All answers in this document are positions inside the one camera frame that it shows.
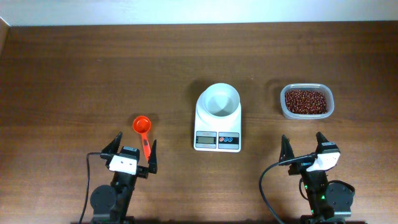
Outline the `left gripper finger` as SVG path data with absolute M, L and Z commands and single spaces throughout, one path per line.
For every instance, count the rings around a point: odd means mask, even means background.
M 101 151 L 102 154 L 115 154 L 118 152 L 123 133 L 119 132 L 117 136 Z
M 156 174 L 157 173 L 157 140 L 156 139 L 153 142 L 148 163 L 149 163 L 149 172 L 151 174 Z

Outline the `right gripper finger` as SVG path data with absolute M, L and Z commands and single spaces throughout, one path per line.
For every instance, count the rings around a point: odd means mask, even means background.
M 326 149 L 326 146 L 324 146 L 323 143 L 327 143 L 328 140 L 326 137 L 324 137 L 324 135 L 321 132 L 316 133 L 316 139 L 317 139 L 317 148 L 315 152 L 322 153 Z
M 292 160 L 295 158 L 292 146 L 290 145 L 289 139 L 286 135 L 281 137 L 281 150 L 279 156 L 280 164 L 291 164 Z

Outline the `orange plastic measuring scoop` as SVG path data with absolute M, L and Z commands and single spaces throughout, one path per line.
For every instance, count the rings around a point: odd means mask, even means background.
M 132 124 L 133 130 L 135 130 L 135 132 L 141 136 L 144 155 L 147 161 L 149 160 L 151 154 L 149 139 L 147 137 L 147 133 L 151 129 L 151 125 L 152 123 L 150 119 L 143 115 L 136 117 Z

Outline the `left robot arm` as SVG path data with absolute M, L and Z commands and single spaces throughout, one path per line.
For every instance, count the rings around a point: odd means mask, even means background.
M 86 195 L 85 202 L 93 208 L 91 223 L 135 223 L 133 216 L 128 216 L 133 191 L 138 178 L 147 179 L 149 174 L 157 173 L 157 142 L 150 147 L 148 166 L 140 166 L 140 150 L 120 146 L 122 132 L 98 153 L 106 161 L 105 166 L 114 173 L 109 185 L 100 185 L 91 195 Z

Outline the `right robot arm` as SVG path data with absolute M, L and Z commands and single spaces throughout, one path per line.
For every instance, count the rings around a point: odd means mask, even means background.
M 290 141 L 281 137 L 280 166 L 289 166 L 289 175 L 300 175 L 300 191 L 305 191 L 311 215 L 300 223 L 345 223 L 351 216 L 355 188 L 340 180 L 328 180 L 326 172 L 334 168 L 341 156 L 338 146 L 321 132 L 316 133 L 317 148 L 305 156 L 294 156 Z

